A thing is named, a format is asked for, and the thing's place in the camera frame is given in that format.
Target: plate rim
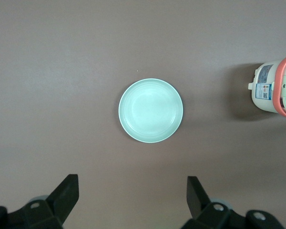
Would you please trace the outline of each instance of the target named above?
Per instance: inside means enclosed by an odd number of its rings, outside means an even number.
[[[169,86],[177,93],[177,95],[178,95],[178,97],[179,97],[179,99],[180,99],[180,102],[181,102],[181,118],[180,118],[180,121],[179,121],[179,123],[178,123],[176,129],[175,129],[174,131],[172,131],[172,133],[169,134],[168,136],[166,136],[165,138],[163,138],[163,139],[161,139],[161,140],[157,140],[157,141],[144,141],[144,140],[140,140],[140,139],[138,139],[138,138],[132,136],[132,135],[126,130],[126,128],[124,127],[123,122],[122,122],[122,120],[121,120],[121,102],[122,102],[124,96],[125,96],[125,95],[127,94],[127,92],[128,92],[132,87],[134,87],[136,84],[141,83],[141,82],[143,82],[143,81],[149,81],[149,80],[156,80],[156,81],[160,81],[160,82],[162,82],[162,83],[165,83],[165,84],[169,85]],[[179,128],[179,126],[180,126],[180,124],[181,124],[181,122],[182,122],[183,113],[184,113],[183,102],[182,102],[181,96],[180,96],[180,94],[178,93],[178,91],[177,91],[170,83],[168,83],[168,82],[166,82],[166,81],[164,81],[164,80],[161,80],[161,79],[157,79],[157,78],[146,78],[146,79],[141,79],[141,80],[138,80],[138,81],[134,82],[133,84],[131,84],[131,85],[125,90],[125,92],[124,92],[123,95],[121,96],[121,99],[120,99],[120,102],[119,102],[119,120],[120,120],[120,123],[121,123],[121,125],[122,125],[124,131],[125,131],[130,137],[132,137],[133,139],[135,139],[135,140],[137,140],[137,141],[139,141],[139,142],[144,142],[144,143],[157,143],[157,142],[164,141],[164,140],[168,139],[170,136],[172,136],[172,135],[178,130],[178,128]]]

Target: label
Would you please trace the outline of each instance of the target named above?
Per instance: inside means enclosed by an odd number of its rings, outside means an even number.
[[[257,83],[255,97],[257,99],[271,100],[271,84]]]
[[[266,65],[266,66],[262,67],[262,70],[260,71],[260,73],[258,75],[258,79],[257,79],[258,83],[266,83],[267,82],[268,73],[269,73],[270,68],[272,66],[273,66],[273,64],[272,65]]]

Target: plate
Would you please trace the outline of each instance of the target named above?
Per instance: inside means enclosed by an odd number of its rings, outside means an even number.
[[[132,84],[119,104],[119,118],[124,130],[134,139],[160,142],[170,137],[183,117],[180,95],[169,83],[143,79]]]

